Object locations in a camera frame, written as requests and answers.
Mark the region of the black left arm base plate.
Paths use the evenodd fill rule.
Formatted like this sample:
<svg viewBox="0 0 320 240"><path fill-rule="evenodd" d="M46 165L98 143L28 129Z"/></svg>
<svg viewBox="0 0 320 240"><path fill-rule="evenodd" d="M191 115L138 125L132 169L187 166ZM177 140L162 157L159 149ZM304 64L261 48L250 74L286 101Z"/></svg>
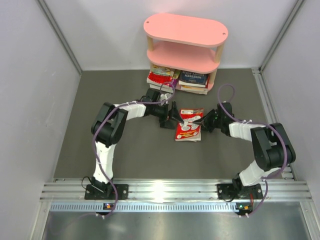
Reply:
<svg viewBox="0 0 320 240"><path fill-rule="evenodd" d="M128 184L115 184L118 200L127 200L129 194ZM115 200L116 191L109 185L106 190L98 189L91 184L86 186L84 199L85 200Z"/></svg>

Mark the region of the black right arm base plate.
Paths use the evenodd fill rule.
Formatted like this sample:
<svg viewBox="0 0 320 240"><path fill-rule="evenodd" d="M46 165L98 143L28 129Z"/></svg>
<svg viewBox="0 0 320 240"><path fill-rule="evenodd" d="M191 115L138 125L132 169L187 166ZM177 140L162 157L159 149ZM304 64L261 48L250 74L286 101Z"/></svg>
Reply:
<svg viewBox="0 0 320 240"><path fill-rule="evenodd" d="M225 202L233 200L261 200L263 198L262 188L260 184L253 186L235 187L232 183L220 183L216 185L218 199Z"/></svg>

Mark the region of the dark blue Nineteen Eighty-Four book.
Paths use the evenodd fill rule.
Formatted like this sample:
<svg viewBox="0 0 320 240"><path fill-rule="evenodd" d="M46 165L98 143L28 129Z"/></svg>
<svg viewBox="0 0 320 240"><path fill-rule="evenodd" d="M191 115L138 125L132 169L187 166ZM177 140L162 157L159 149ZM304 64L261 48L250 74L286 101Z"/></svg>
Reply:
<svg viewBox="0 0 320 240"><path fill-rule="evenodd" d="M178 83L182 86L205 88L207 85L208 77L209 74L181 71Z"/></svg>

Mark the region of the dark red cream book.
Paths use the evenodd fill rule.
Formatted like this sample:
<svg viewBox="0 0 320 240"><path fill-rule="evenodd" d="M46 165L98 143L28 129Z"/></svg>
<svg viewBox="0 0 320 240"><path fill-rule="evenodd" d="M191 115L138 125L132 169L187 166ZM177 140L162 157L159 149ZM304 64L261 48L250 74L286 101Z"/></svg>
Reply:
<svg viewBox="0 0 320 240"><path fill-rule="evenodd" d="M198 90L192 90L192 89L177 88L176 90L184 91L187 93L199 94L199 95L207 95L208 94L208 91L206 89L198 91Z"/></svg>

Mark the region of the red cartoon paperback book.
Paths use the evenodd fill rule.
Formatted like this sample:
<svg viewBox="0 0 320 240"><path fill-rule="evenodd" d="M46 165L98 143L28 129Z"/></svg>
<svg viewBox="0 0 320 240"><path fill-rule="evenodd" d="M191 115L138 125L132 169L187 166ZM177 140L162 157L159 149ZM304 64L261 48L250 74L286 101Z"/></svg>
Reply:
<svg viewBox="0 0 320 240"><path fill-rule="evenodd" d="M179 113L183 119L183 123L179 122L177 125L175 141L201 141L201 126L196 124L195 121L200 120L204 116L204 109L182 108Z"/></svg>

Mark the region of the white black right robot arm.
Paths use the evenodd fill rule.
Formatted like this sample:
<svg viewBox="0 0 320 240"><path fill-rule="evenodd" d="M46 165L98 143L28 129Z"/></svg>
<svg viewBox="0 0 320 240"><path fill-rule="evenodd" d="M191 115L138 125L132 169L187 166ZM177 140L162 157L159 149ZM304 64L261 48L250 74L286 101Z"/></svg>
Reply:
<svg viewBox="0 0 320 240"><path fill-rule="evenodd" d="M193 121L202 130L213 132L219 129L231 138L249 141L252 144L254 160L239 172L231 184L218 186L218 197L226 202L234 199L262 199L260 182L274 178L296 160L296 152L281 123L270 125L237 120L232 105L222 102L200 119Z"/></svg>

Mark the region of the green paperback book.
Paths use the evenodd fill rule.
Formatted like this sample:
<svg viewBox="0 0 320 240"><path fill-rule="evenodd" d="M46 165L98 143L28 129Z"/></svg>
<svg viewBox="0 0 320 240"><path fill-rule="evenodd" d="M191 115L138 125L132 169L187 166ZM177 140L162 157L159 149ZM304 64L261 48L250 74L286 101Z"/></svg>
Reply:
<svg viewBox="0 0 320 240"><path fill-rule="evenodd" d="M165 77L172 77L175 73L174 68L165 67L165 66L159 66L159 65L153 65L150 71L153 74L165 76Z"/></svg>

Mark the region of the black Treehouse paperback book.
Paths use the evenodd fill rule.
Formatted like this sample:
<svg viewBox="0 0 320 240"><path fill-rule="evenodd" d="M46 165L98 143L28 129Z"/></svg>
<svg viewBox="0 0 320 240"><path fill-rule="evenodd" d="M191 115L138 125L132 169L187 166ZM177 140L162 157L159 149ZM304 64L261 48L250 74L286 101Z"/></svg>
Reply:
<svg viewBox="0 0 320 240"><path fill-rule="evenodd" d="M181 89L190 89L190 90L194 90L194 91L204 91L204 90L208 90L205 87L193 87L193 86L189 86L189 85L181 85L180 86Z"/></svg>

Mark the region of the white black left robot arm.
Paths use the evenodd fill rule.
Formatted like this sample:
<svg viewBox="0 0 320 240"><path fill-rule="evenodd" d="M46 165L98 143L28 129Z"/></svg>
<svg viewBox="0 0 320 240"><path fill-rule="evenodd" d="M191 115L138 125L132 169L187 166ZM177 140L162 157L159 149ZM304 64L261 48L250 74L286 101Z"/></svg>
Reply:
<svg viewBox="0 0 320 240"><path fill-rule="evenodd" d="M106 195L115 189L111 183L114 177L114 152L127 121L154 116L164 129L175 129L177 123L184 122L175 101L169 108L169 100L172 97L171 93L163 94L149 88L140 99L121 104L105 102L102 105L91 126L92 146L96 158L96 167L91 179L93 188Z"/></svg>

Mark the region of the purple cartoon paperback book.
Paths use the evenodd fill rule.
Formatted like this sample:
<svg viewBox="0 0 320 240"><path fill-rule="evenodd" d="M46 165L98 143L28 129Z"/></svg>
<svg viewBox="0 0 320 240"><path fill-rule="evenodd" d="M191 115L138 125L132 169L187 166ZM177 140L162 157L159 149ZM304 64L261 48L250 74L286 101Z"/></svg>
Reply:
<svg viewBox="0 0 320 240"><path fill-rule="evenodd" d="M151 88L172 93L173 88L176 88L178 79L169 75L160 75L153 72L148 74L146 82Z"/></svg>

